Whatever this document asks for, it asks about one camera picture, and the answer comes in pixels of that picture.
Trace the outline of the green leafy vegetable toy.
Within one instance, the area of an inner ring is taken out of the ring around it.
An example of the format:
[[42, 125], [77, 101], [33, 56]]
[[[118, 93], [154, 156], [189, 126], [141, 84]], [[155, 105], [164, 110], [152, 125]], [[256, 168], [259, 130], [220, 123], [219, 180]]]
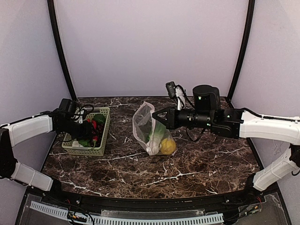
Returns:
[[156, 122], [155, 128], [150, 133], [149, 141], [147, 143], [146, 151], [150, 156], [154, 156], [160, 152], [161, 142], [168, 136], [168, 130], [165, 125]]

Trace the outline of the clear zip top bag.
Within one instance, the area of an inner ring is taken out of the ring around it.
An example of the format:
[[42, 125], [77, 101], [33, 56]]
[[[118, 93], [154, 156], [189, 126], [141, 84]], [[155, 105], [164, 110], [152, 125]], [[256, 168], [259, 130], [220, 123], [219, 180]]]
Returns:
[[[138, 141], [141, 147], [146, 151], [147, 143], [149, 141], [150, 133], [155, 128], [156, 120], [152, 118], [152, 114], [155, 111], [154, 105], [143, 102], [138, 110], [135, 112], [132, 118], [133, 135]], [[168, 136], [166, 138], [172, 138], [170, 131], [168, 130]]]

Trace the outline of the yellow lemon toy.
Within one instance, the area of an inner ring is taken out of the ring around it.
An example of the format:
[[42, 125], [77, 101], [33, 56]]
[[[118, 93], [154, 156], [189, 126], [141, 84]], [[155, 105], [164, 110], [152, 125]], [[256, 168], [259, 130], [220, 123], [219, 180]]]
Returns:
[[172, 138], [165, 138], [161, 141], [160, 152], [164, 155], [171, 155], [176, 151], [176, 142]]

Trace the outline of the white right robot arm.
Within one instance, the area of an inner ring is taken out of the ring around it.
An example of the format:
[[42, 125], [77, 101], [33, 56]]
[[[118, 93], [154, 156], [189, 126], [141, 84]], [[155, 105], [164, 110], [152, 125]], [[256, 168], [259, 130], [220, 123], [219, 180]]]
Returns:
[[167, 129], [201, 128], [227, 138], [262, 138], [290, 144], [288, 149], [263, 170], [251, 175], [246, 189], [262, 192], [300, 167], [300, 119], [257, 114], [247, 108], [221, 109], [219, 90], [210, 85], [193, 88], [191, 102], [184, 89], [174, 82], [166, 84], [175, 107], [156, 111], [152, 117]]

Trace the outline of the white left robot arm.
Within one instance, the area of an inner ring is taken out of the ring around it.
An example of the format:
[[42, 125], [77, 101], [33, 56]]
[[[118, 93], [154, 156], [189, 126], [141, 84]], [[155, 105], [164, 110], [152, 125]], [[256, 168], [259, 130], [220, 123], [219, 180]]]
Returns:
[[62, 99], [58, 108], [6, 123], [0, 127], [0, 177], [13, 180], [45, 192], [61, 190], [61, 182], [21, 163], [14, 157], [13, 148], [40, 135], [67, 133], [72, 138], [90, 138], [93, 126], [85, 121], [94, 107], [82, 106], [71, 99]]

